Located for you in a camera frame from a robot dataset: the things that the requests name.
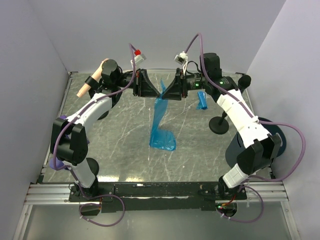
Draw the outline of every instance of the blue cloth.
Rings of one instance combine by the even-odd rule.
[[[172,131],[159,129],[159,124],[164,117],[167,107],[168,100],[162,99],[162,95],[166,90],[164,82],[161,80],[162,94],[155,100],[154,103],[154,116],[150,134],[149,145],[152,148],[162,149],[167,151],[174,151],[177,143],[174,133]]]
[[[207,100],[206,100],[206,93],[204,91],[198,91],[198,98],[199,103],[198,106],[196,106],[196,109],[207,109]]]

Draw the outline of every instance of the marble table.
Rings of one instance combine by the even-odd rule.
[[[76,96],[89,74],[72,73],[62,115],[72,115],[90,98]],[[151,82],[161,91],[160,80],[168,86],[175,70],[148,70]],[[224,73],[236,82],[239,74]],[[243,94],[249,104],[247,93]],[[207,96],[208,109],[196,109],[197,91],[189,91],[182,101],[168,102],[167,111],[159,125],[170,130],[176,138],[176,150],[166,151],[149,147],[154,117],[154,98],[135,97],[131,89],[122,94],[109,115],[94,123],[87,133],[88,157],[98,161],[101,182],[202,182],[217,181],[230,169],[225,151],[236,134],[229,122],[229,131],[217,135],[209,129],[209,120],[221,116],[222,109]],[[259,172],[269,176],[268,169]],[[47,167],[43,182],[72,182],[69,171],[54,171]]]

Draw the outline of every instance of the wall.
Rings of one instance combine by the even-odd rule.
[[[248,70],[256,113],[294,124],[305,134],[305,156],[284,184],[301,238],[306,240],[320,239],[319,11],[318,0],[287,0]],[[273,166],[277,176],[288,172],[301,149],[298,134],[283,130],[288,146]]]
[[[0,239],[40,174],[68,73],[26,0],[0,2]]]
[[[68,71],[113,58],[130,69],[128,43],[144,68],[179,67],[174,56],[201,32],[225,71],[245,73],[285,0],[29,0]],[[190,50],[199,60],[199,42]]]

